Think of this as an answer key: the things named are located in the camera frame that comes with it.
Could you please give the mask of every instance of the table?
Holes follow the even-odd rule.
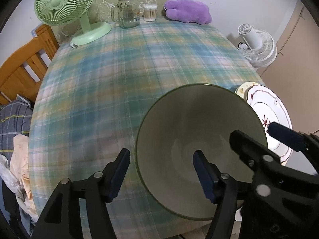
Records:
[[[76,49],[62,44],[43,79],[29,140],[29,176],[41,213],[64,177],[86,179],[114,161],[122,148],[131,163],[119,196],[107,209],[118,238],[166,238],[207,222],[163,209],[141,184],[134,142],[148,109],[166,92],[188,83],[232,91],[262,82],[237,49],[210,25],[159,18],[131,29],[114,27]],[[84,237],[90,238],[81,202]]]

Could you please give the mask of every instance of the large bowl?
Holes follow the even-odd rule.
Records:
[[[258,116],[235,93],[208,84],[168,92],[147,112],[138,131],[136,163],[141,181],[155,200],[176,215],[212,219],[216,205],[205,198],[193,153],[200,149],[222,173],[251,182],[253,172],[229,146],[229,135],[237,129],[267,146]]]

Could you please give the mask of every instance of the plate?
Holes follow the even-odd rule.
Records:
[[[182,218],[211,220],[216,205],[205,197],[193,154],[202,150],[221,172],[251,182],[252,170],[229,146],[229,135],[237,129],[267,146],[258,116],[235,93],[206,84],[168,92],[147,112],[138,131],[136,163],[145,188]]]
[[[250,87],[252,87],[253,85],[259,85],[259,83],[257,83],[257,82],[245,82],[245,83],[243,83],[241,86],[239,86],[236,89],[235,93],[245,100],[246,99],[245,95],[247,95],[246,91]]]
[[[268,148],[286,164],[292,149],[268,134],[268,125],[275,121],[292,129],[288,112],[278,96],[262,85],[254,85],[247,92],[247,103],[257,113],[266,133]]]

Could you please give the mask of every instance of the mason jar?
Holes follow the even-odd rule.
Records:
[[[138,1],[118,0],[118,3],[111,8],[111,16],[112,20],[118,22],[122,28],[132,28],[139,25],[140,8]]]

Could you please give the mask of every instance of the fan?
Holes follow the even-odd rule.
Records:
[[[238,27],[238,33],[248,46],[242,50],[242,54],[253,67],[267,67],[275,60],[277,47],[268,32],[254,29],[250,24],[242,24]]]
[[[78,47],[90,43],[111,30],[105,22],[89,23],[87,10],[93,0],[35,0],[34,10],[43,23],[51,26],[67,24],[80,19],[82,30],[75,33],[70,45]]]

